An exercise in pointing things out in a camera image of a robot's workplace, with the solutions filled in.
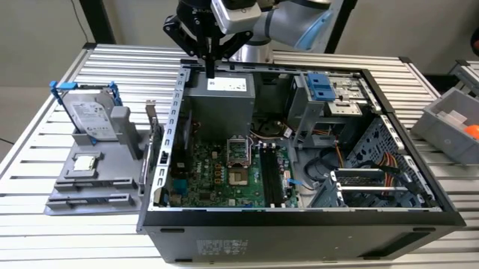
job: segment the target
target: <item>ram slot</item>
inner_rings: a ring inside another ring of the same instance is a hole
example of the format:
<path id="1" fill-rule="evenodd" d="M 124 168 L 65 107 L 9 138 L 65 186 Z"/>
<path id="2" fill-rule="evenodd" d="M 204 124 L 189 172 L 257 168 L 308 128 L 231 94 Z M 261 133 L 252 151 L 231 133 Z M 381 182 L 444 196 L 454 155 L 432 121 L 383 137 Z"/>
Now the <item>ram slot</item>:
<path id="1" fill-rule="evenodd" d="M 283 203 L 283 195 L 275 149 L 269 147 L 260 149 L 260 164 L 265 204 L 275 204 L 275 207 L 279 207 Z"/>

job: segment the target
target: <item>label on power supply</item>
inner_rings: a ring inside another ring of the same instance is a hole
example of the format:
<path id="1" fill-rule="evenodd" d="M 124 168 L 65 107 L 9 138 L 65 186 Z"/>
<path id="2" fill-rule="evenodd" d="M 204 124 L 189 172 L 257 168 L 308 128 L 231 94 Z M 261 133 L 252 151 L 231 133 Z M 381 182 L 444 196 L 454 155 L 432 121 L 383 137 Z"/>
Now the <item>label on power supply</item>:
<path id="1" fill-rule="evenodd" d="M 247 91 L 247 79 L 239 77 L 208 78 L 208 91 Z"/>

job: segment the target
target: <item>black pole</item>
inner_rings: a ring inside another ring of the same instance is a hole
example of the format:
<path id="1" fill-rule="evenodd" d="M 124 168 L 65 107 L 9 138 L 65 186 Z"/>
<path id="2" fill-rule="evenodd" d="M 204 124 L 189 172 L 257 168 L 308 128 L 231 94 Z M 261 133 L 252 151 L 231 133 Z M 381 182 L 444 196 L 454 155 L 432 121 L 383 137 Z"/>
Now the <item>black pole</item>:
<path id="1" fill-rule="evenodd" d="M 357 0 L 344 0 L 341 4 L 341 8 L 339 9 L 337 19 L 335 26 L 332 28 L 329 40 L 327 47 L 324 49 L 324 53 L 333 54 L 336 51 L 337 43 L 343 35 L 345 23 L 349 19 L 349 14 L 352 9 L 356 7 Z"/>
<path id="2" fill-rule="evenodd" d="M 103 0 L 79 0 L 84 16 L 87 17 L 95 43 L 115 44 L 112 26 L 109 25 L 108 15 Z"/>

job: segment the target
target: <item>motherboard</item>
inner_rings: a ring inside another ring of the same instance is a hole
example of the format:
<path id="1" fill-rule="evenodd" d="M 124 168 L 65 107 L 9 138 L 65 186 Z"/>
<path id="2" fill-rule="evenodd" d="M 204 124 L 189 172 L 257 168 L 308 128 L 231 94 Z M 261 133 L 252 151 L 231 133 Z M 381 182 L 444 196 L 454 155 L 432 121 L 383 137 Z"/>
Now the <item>motherboard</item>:
<path id="1" fill-rule="evenodd" d="M 255 208 L 271 207 L 273 201 L 279 207 L 297 207 L 295 186 L 285 178 L 291 177 L 285 148 L 241 143 L 240 139 L 195 143 L 189 177 L 173 181 L 172 206 Z"/>

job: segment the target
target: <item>blue plastic clip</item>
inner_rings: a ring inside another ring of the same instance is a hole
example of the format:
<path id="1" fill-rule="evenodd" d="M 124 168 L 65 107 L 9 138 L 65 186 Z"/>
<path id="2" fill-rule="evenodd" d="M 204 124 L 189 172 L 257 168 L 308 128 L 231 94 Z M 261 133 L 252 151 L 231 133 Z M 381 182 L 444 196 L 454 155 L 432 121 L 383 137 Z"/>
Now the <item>blue plastic clip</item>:
<path id="1" fill-rule="evenodd" d="M 108 87 L 112 89 L 115 105 L 123 106 L 123 101 L 121 101 L 120 93 L 119 93 L 119 86 L 115 84 L 115 81 L 112 81 L 108 84 Z"/>
<path id="2" fill-rule="evenodd" d="M 333 101 L 336 99 L 336 93 L 331 87 L 329 78 L 325 74 L 308 73 L 305 83 L 308 84 L 313 100 Z"/>
<path id="3" fill-rule="evenodd" d="M 49 87 L 51 87 L 51 93 L 55 96 L 55 99 L 57 99 L 59 105 L 63 105 L 61 98 L 57 92 L 57 82 L 55 80 L 51 81 Z"/>
<path id="4" fill-rule="evenodd" d="M 60 86 L 57 86 L 59 82 L 52 80 L 48 85 L 51 87 L 51 93 L 55 96 L 55 98 L 57 99 L 59 105 L 63 105 L 59 90 L 63 90 L 63 91 L 75 90 L 77 88 L 77 83 L 76 82 L 63 82 L 60 84 Z"/>

